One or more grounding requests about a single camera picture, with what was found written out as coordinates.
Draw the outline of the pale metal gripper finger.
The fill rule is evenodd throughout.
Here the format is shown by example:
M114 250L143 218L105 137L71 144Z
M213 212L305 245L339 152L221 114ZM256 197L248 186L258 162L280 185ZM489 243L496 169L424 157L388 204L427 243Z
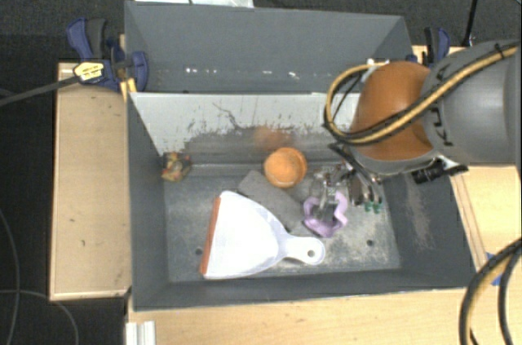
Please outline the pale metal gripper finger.
M325 220L327 222L334 222L336 220L335 211L338 206L338 200L336 199L336 192L337 192L337 190L335 188L326 189Z
M316 218L322 218L324 211L325 211L325 203L326 203L325 182L315 184L314 195L317 198L317 205L314 208L313 214Z

